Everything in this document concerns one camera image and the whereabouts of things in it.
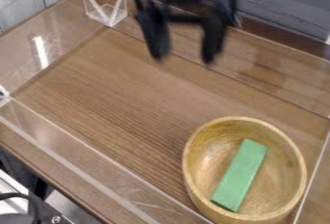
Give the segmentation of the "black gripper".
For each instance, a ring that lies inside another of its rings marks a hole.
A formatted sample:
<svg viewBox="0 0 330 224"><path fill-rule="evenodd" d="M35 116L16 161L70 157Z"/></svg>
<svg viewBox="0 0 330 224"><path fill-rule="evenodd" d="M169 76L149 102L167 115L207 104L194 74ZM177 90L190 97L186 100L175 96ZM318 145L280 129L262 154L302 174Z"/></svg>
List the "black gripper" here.
<svg viewBox="0 0 330 224"><path fill-rule="evenodd" d="M167 21L201 22L194 16L171 16L166 14L169 6L207 6L213 13L202 21L202 60L211 64L214 57L222 52L227 25L238 24L238 0L134 0L135 20L141 26L149 52L157 61L162 61L170 51Z"/></svg>

